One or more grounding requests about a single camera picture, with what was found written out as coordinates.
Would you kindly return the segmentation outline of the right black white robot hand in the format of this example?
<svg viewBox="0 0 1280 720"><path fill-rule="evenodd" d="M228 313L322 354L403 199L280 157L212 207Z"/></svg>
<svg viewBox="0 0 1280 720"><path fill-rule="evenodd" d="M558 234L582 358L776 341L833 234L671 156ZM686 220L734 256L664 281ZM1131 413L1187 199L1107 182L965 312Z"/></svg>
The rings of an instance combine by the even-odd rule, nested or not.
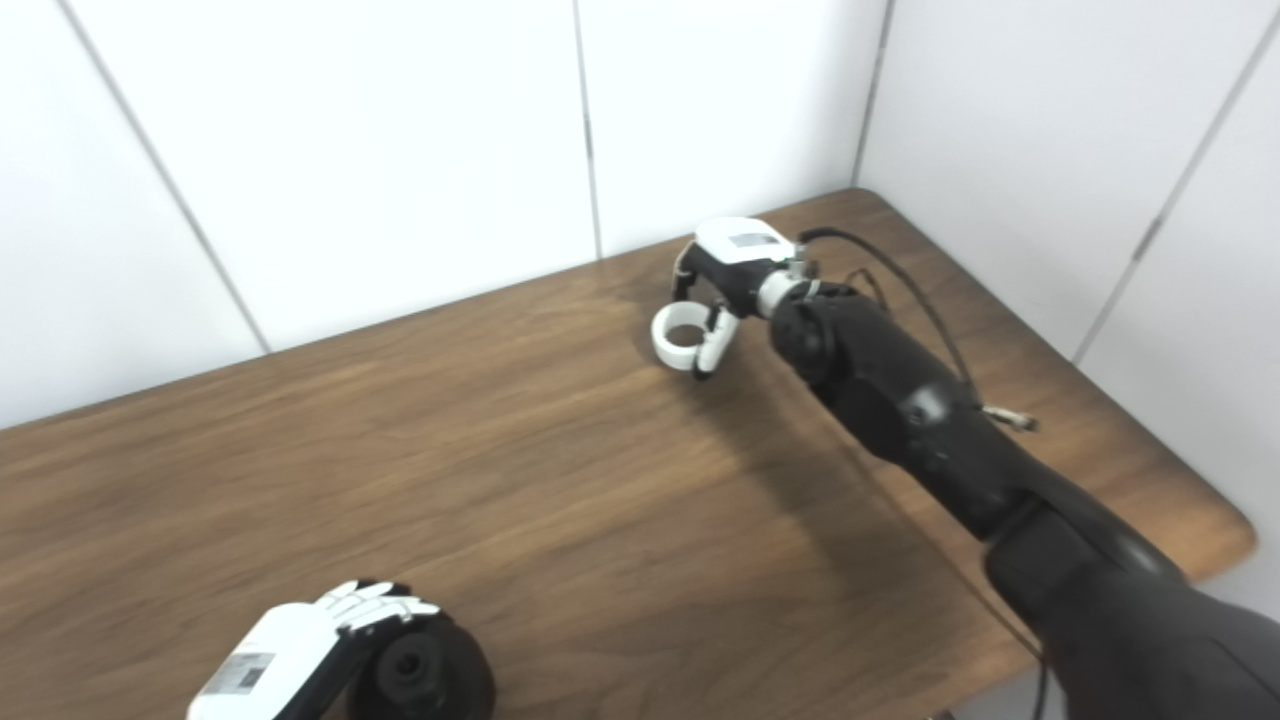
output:
<svg viewBox="0 0 1280 720"><path fill-rule="evenodd" d="M739 324L769 320L808 282L803 250L750 217L703 222L673 264L671 302L652 322L659 360L698 380L710 378Z"/></svg>

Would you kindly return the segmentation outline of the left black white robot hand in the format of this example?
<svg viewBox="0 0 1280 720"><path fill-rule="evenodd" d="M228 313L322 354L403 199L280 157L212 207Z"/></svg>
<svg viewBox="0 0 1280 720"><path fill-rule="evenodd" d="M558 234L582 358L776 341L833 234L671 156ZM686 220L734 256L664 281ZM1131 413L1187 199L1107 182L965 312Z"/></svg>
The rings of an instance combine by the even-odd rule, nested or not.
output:
<svg viewBox="0 0 1280 720"><path fill-rule="evenodd" d="M269 609L188 705L188 719L320 719L379 651L442 614L394 582L349 580Z"/></svg>

